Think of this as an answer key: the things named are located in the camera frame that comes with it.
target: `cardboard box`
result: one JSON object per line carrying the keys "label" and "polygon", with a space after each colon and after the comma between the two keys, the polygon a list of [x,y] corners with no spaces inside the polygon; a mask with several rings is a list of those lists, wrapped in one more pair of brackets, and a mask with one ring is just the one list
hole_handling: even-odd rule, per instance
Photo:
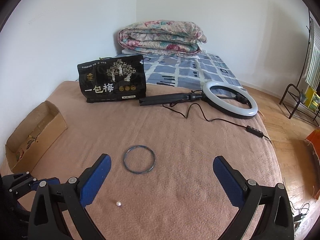
{"label": "cardboard box", "polygon": [[67,129],[59,109],[45,101],[37,106],[14,130],[5,145],[13,173],[32,171],[52,143]]}

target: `black snack bag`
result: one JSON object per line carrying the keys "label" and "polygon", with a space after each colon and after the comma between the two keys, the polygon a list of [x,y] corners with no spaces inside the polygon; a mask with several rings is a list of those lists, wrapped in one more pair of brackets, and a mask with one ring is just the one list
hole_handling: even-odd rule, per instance
{"label": "black snack bag", "polygon": [[142,55],[82,63],[78,72],[80,89],[88,103],[146,97]]}

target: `mattress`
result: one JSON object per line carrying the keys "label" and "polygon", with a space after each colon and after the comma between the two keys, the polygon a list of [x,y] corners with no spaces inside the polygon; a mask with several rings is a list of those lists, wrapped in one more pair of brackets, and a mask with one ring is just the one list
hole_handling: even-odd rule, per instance
{"label": "mattress", "polygon": [[[214,54],[202,52],[193,57],[154,54],[143,56],[147,84],[201,90],[204,83],[219,81],[241,87],[223,60]],[[233,96],[232,93],[225,90],[214,90],[213,92],[229,97]]]}
{"label": "mattress", "polygon": [[[147,85],[147,96],[188,91]],[[38,179],[58,177],[64,183],[92,166],[101,153],[108,153],[111,171],[93,203],[86,207],[108,240],[218,239],[238,211],[213,173],[212,162],[218,155],[259,185],[274,187],[282,182],[268,140],[226,122],[206,122],[196,106],[185,119],[162,106],[139,106],[138,100],[88,104],[79,82],[73,81],[60,84],[48,100],[59,108],[68,129],[31,174]],[[250,125],[267,135],[259,115],[241,120],[204,101],[198,103],[208,119]],[[185,113],[190,104],[177,104],[174,109]],[[156,165],[151,172],[137,175],[125,169],[123,154],[139,144],[154,151]],[[136,149],[126,162],[133,170],[143,170],[150,164],[148,157],[148,152]],[[1,175],[7,171],[3,167]],[[20,200],[28,210],[33,195]],[[262,208],[259,206],[244,240],[252,235]],[[73,238],[80,239],[68,211],[63,214]]]}

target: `pink blanket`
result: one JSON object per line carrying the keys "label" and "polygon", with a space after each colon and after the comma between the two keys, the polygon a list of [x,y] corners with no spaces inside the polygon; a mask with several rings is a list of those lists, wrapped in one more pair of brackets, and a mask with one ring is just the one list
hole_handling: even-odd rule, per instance
{"label": "pink blanket", "polygon": [[[182,88],[148,85],[147,95],[188,91]],[[217,239],[238,208],[233,207],[212,170],[212,161],[223,155],[246,179],[260,185],[282,182],[272,145],[245,129],[229,123],[206,122],[199,109],[191,109],[186,120],[162,106],[139,106],[137,100],[88,104],[78,82],[63,82],[50,95],[65,118],[68,129],[44,154],[32,175],[38,179],[58,177],[66,182],[79,176],[101,153],[108,153],[112,168],[87,211],[106,239]],[[257,115],[250,120],[235,119],[201,101],[207,118],[225,118],[250,125],[264,134]],[[175,109],[185,112],[189,103]],[[123,153],[143,144],[156,154],[156,166],[147,174],[128,172]],[[132,169],[148,166],[143,150],[132,152]],[[20,202],[30,209],[34,194]],[[262,207],[244,239],[249,239]],[[80,239],[68,212],[67,224]]]}

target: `blue gripper pad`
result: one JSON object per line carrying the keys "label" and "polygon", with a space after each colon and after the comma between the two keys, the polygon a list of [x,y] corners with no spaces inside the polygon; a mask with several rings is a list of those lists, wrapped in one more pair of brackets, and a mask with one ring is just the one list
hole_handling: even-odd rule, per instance
{"label": "blue gripper pad", "polygon": [[92,204],[110,170],[111,157],[106,155],[81,188],[80,203],[83,207]]}
{"label": "blue gripper pad", "polygon": [[36,191],[37,188],[38,188],[38,186],[39,186],[39,183],[40,183],[41,181],[43,181],[43,180],[46,181],[47,184],[49,184],[49,185],[57,185],[57,184],[60,184],[60,180],[59,180],[58,178],[56,178],[56,177],[51,178],[51,179],[41,179],[41,180],[38,180],[37,182],[34,182],[34,183],[33,183],[33,185],[31,186],[31,190]]}
{"label": "blue gripper pad", "polygon": [[242,208],[244,205],[244,192],[219,157],[215,157],[213,160],[213,172],[217,176],[231,204]]}

